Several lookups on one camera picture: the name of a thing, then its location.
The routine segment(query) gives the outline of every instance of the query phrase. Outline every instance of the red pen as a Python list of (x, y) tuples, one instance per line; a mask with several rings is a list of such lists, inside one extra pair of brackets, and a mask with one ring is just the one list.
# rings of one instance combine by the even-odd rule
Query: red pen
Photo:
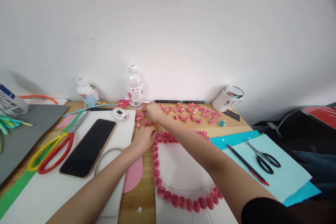
[(230, 145), (227, 144), (227, 146), (230, 148), (230, 150), (248, 167), (248, 169), (250, 170), (250, 172), (264, 185), (266, 186), (270, 186), (267, 181), (256, 171), (253, 169), (253, 167), (246, 162), (245, 159), (243, 159), (242, 156), (239, 155), (238, 152), (236, 152)]

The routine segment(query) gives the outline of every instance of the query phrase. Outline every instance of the heart-shaped frame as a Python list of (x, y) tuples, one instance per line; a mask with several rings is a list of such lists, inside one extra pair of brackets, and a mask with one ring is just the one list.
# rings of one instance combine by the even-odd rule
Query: heart-shaped frame
[[(197, 134), (202, 135), (205, 139), (210, 141), (210, 137), (208, 136), (208, 133), (206, 131), (195, 131)], [(164, 198), (166, 202), (172, 203), (174, 207), (187, 209), (189, 212), (192, 212), (194, 210), (196, 213), (199, 213), (201, 208), (206, 209), (207, 207), (210, 210), (213, 210), (215, 208), (214, 205), (219, 204), (219, 199), (223, 199), (222, 194), (220, 191), (215, 187), (213, 192), (211, 192), (208, 196), (199, 197), (198, 200), (194, 200), (193, 202), (191, 199), (185, 199), (183, 196), (178, 196), (177, 194), (172, 194), (170, 191), (166, 190), (164, 186), (162, 186), (162, 179), (160, 178), (160, 170), (158, 169), (160, 166), (160, 162), (158, 160), (159, 157), (159, 143), (164, 144), (179, 144), (179, 142), (176, 140), (173, 135), (167, 131), (165, 132), (158, 132), (158, 134), (155, 137), (154, 140), (154, 147), (153, 147), (153, 177), (154, 185), (157, 188), (157, 195), (160, 198)]]

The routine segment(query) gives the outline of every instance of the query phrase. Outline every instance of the white wall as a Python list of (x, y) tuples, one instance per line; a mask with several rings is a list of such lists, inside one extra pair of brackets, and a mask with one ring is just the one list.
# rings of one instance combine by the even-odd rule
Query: white wall
[(237, 85), (252, 124), (336, 101), (335, 38), (335, 0), (0, 0), (0, 82), (79, 100), (85, 77), (116, 101), (136, 63), (148, 100)]

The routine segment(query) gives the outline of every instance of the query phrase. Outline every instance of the pink paper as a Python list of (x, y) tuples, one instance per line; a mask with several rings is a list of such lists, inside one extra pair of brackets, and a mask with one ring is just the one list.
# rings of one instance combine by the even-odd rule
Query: pink paper
[(131, 167), (128, 168), (125, 175), (124, 189), (122, 190), (122, 193), (128, 193), (139, 184), (144, 172), (143, 170), (144, 164), (141, 157), (134, 164), (132, 164)]
[(73, 115), (68, 115), (64, 118), (63, 122), (61, 122), (60, 124), (58, 124), (56, 126), (56, 129), (57, 128), (62, 128), (62, 127), (68, 127), (69, 124), (75, 119), (77, 114), (73, 114)]

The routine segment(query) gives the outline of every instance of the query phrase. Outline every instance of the phone screen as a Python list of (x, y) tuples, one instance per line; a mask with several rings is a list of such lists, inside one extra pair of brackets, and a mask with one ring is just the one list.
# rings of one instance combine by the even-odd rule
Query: phone screen
[(60, 168), (60, 173), (88, 176), (110, 137), (116, 122), (98, 119)]

